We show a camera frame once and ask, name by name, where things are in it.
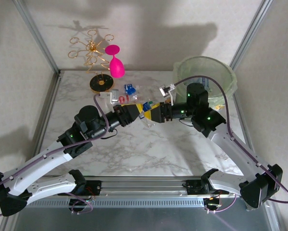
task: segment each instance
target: black cable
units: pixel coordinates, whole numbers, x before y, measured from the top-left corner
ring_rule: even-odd
[[[183,123],[183,122],[181,121],[181,119],[179,119],[179,122],[182,123],[182,124],[185,125],[185,126],[193,127],[193,125],[188,125],[188,124]]]
[[[118,134],[118,131],[117,131],[117,129],[115,129],[115,128],[113,129],[113,131],[114,131],[114,130],[116,131],[116,134],[115,134],[115,135],[108,136],[108,137],[102,137],[101,140],[107,140],[107,139],[109,139],[109,138],[112,138],[112,137],[116,136],[116,135]]]

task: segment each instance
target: marble surface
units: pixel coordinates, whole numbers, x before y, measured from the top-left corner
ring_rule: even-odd
[[[94,93],[89,87],[91,78],[92,75],[85,71],[64,73],[42,149],[71,127],[74,116],[83,106],[94,105]],[[159,87],[172,83],[172,72],[128,71],[123,78],[115,79],[114,88],[122,89],[125,83],[139,85],[143,98],[162,102],[164,98]],[[99,99],[99,102],[104,111],[109,112],[105,101]],[[232,98],[229,99],[229,111],[233,131],[244,140]],[[117,130],[117,136],[93,142],[92,148],[58,166],[49,175],[79,169],[84,176],[200,176],[211,168],[242,175],[216,144],[178,120],[147,128],[138,118]]]

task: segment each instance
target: gold wire sculpture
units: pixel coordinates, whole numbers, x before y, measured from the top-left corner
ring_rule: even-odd
[[[100,65],[102,67],[104,67],[106,69],[106,71],[109,71],[110,68],[106,65],[108,65],[110,62],[103,59],[102,56],[104,55],[103,50],[105,50],[105,48],[101,48],[100,45],[104,42],[104,41],[112,41],[114,39],[114,35],[106,35],[104,36],[104,38],[96,43],[94,42],[93,37],[98,35],[98,31],[97,30],[89,30],[87,32],[88,36],[90,36],[90,40],[88,40],[88,44],[83,43],[78,37],[73,37],[70,39],[70,43],[75,45],[77,43],[81,43],[85,46],[85,50],[79,50],[79,51],[70,51],[68,53],[68,57],[71,59],[76,58],[80,52],[82,51],[86,51],[87,54],[85,55],[85,66],[90,66],[90,68],[86,71],[86,73],[96,73],[96,75],[98,75],[97,71],[92,71],[91,69],[93,68],[93,66],[96,64],[96,62],[98,61],[98,58],[103,62],[100,63]]]

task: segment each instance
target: purple cable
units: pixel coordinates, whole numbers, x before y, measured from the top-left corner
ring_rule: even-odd
[[[92,211],[93,208],[92,208],[91,203],[87,202],[86,200],[82,199],[81,197],[79,197],[79,196],[77,196],[77,195],[74,195],[73,193],[67,192],[66,194],[75,197],[76,199],[80,200],[81,202],[84,202],[86,205],[88,205],[88,206],[90,207],[90,210],[89,210],[89,211],[86,211],[86,212],[77,212],[77,214],[90,213],[90,212]],[[71,211],[72,211],[72,212],[73,212],[73,209],[74,209],[74,207],[75,207],[75,205],[76,205],[77,203],[78,203],[78,201],[75,202],[75,203],[72,205],[72,207],[71,207]]]
[[[192,79],[192,78],[200,78],[200,77],[211,80],[211,81],[212,81],[213,83],[215,83],[215,84],[218,86],[218,88],[220,89],[220,91],[221,91],[221,93],[222,93],[222,95],[223,95],[223,97],[224,97],[224,101],[225,101],[226,117],[227,117],[227,130],[228,130],[228,133],[229,133],[230,137],[231,137],[231,138],[234,138],[234,142],[237,144],[237,146],[238,146],[239,148],[241,148],[241,149],[244,151],[244,153],[245,153],[252,161],[255,162],[255,164],[258,164],[259,161],[258,161],[254,156],[252,156],[252,154],[249,153],[249,151],[246,150],[246,149],[235,139],[235,137],[234,137],[234,135],[233,135],[233,133],[232,133],[232,131],[231,131],[231,128],[230,128],[229,108],[228,108],[227,97],[226,97],[226,95],[225,95],[225,92],[224,92],[223,88],[221,87],[221,85],[220,85],[216,80],[214,80],[213,78],[208,77],[208,76],[191,76],[191,77],[188,77],[188,78],[185,78],[185,79],[183,79],[183,80],[180,80],[180,81],[176,82],[174,85],[177,86],[178,84],[180,84],[180,83],[182,83],[182,82],[184,82],[184,81],[186,81],[186,80],[189,80],[189,79]],[[265,168],[264,166],[262,166],[262,165],[260,165],[260,168],[261,168],[263,171],[265,171],[265,173],[266,173],[269,177],[271,177],[271,178],[275,181],[275,183],[278,184],[278,186],[281,187],[281,188],[288,194],[288,189],[287,189],[278,179],[276,179],[275,176],[273,176],[272,173],[271,173],[268,169],[266,169],[266,168]],[[275,199],[269,199],[269,200],[270,200],[270,201],[273,201],[273,202],[277,202],[277,203],[288,204],[288,201],[279,201],[279,200],[275,200]]]
[[[88,139],[88,140],[85,140],[85,141],[81,141],[81,142],[69,144],[69,145],[67,145],[67,146],[64,146],[64,147],[61,147],[61,148],[52,150],[52,151],[46,153],[46,156],[47,156],[47,157],[49,157],[50,155],[53,155],[53,154],[55,154],[55,153],[57,153],[57,152],[63,151],[63,150],[65,150],[65,149],[67,149],[67,148],[71,148],[71,147],[74,147],[74,146],[77,146],[77,145],[80,145],[80,144],[83,144],[83,143],[88,143],[88,142],[91,142],[91,141],[95,141],[95,140],[97,140],[97,139],[100,139],[100,138],[102,138],[102,137],[108,132],[108,130],[109,130],[109,121],[108,121],[105,113],[103,112],[103,110],[101,109],[101,107],[99,106],[99,104],[98,104],[98,102],[97,102],[97,100],[96,100],[96,97],[97,97],[97,96],[100,96],[100,95],[99,95],[99,94],[98,94],[98,95],[94,95],[94,102],[95,102],[95,104],[96,104],[96,107],[97,107],[98,110],[100,111],[102,117],[103,117],[104,120],[105,120],[105,124],[106,124],[105,132],[104,132],[102,135],[100,135],[100,136],[98,136],[98,137],[96,137],[96,138],[91,138],[91,139]],[[17,172],[15,172],[15,173],[14,173],[13,175],[11,175],[11,176],[12,176],[13,178],[15,178],[16,176],[18,176],[18,175],[20,175],[21,173],[25,172],[27,169],[29,169],[30,167],[34,166],[36,163],[40,162],[40,161],[43,160],[43,159],[44,159],[44,157],[41,156],[40,158],[34,160],[33,162],[29,163],[28,165],[26,165],[26,166],[23,167],[22,169],[20,169],[20,170],[18,170]],[[6,178],[5,180],[1,181],[1,182],[0,182],[0,185],[6,183],[6,182],[8,182],[8,181],[10,181],[10,178]]]
[[[205,208],[205,210],[207,210],[207,211],[209,211],[209,212],[213,212],[213,213],[223,212],[223,211],[229,209],[229,208],[236,202],[236,199],[237,199],[237,194],[235,194],[235,198],[234,198],[234,200],[230,203],[230,205],[227,206],[226,208],[221,209],[221,210],[210,210],[210,209],[208,209],[208,208]]]

